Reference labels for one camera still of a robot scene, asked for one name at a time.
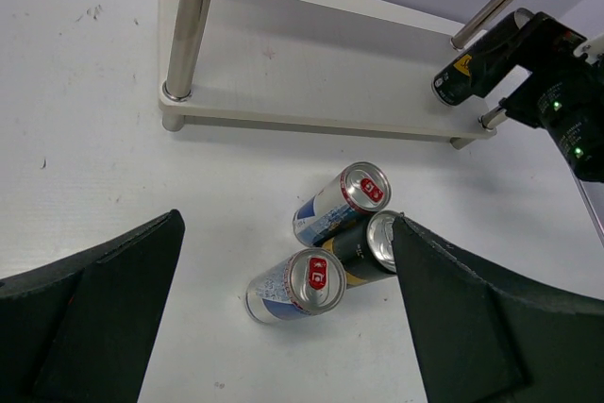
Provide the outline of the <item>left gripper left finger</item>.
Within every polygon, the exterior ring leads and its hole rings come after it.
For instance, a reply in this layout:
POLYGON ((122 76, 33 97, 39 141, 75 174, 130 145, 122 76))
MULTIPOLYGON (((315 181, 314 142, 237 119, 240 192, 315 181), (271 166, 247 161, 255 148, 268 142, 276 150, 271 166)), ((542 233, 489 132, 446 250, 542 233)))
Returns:
POLYGON ((185 233, 178 210, 1 280, 4 402, 135 402, 185 233))

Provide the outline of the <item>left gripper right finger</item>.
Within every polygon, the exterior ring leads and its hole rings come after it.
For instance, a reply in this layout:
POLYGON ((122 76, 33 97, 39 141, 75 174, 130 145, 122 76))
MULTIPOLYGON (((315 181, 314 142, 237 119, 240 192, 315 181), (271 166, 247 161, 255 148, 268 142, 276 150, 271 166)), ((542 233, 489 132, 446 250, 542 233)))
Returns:
POLYGON ((393 231, 428 401, 602 401, 602 300, 524 277, 407 217, 393 231))

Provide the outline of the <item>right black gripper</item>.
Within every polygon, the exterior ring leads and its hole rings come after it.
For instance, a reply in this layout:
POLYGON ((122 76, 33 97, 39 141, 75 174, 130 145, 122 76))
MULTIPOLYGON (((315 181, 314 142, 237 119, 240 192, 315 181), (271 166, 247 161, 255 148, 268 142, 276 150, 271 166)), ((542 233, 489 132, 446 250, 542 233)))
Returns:
POLYGON ((564 58, 545 67, 551 59, 573 52, 586 41, 584 35, 548 14, 536 13, 488 76, 503 79, 516 66, 534 72, 500 102, 501 108, 508 118, 545 130, 576 178, 601 181, 603 65, 564 58))

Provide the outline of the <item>black energy can front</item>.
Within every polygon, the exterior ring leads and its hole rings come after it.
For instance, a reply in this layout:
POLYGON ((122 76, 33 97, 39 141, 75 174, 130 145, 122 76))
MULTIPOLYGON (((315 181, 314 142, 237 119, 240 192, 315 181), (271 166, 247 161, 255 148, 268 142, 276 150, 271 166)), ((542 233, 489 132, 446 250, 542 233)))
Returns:
POLYGON ((438 73, 431 83, 435 96, 444 104, 457 107, 471 96, 486 96, 502 79, 488 76, 512 40, 534 13, 519 8, 482 35, 438 73))

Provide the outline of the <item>black energy can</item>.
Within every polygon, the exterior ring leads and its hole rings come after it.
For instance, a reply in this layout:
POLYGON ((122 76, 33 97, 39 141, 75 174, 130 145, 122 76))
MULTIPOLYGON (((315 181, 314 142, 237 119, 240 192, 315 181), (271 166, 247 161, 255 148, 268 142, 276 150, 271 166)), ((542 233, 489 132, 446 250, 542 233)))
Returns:
POLYGON ((431 83, 435 96, 444 104, 457 107, 471 96, 486 96, 502 79, 488 76, 512 40, 534 13, 519 8, 482 35, 438 73, 431 83))
POLYGON ((322 244, 343 265, 348 289, 396 275, 394 222, 402 218, 401 213, 383 210, 322 244))

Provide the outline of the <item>blue red bull can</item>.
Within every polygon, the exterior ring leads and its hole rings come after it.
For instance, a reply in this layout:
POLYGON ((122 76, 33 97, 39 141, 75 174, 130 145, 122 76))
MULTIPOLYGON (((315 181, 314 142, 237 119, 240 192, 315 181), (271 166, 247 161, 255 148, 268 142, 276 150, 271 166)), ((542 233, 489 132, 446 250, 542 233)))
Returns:
POLYGON ((253 278, 244 303, 252 319, 273 324, 332 311, 345 290, 342 263, 325 249, 311 247, 253 278))

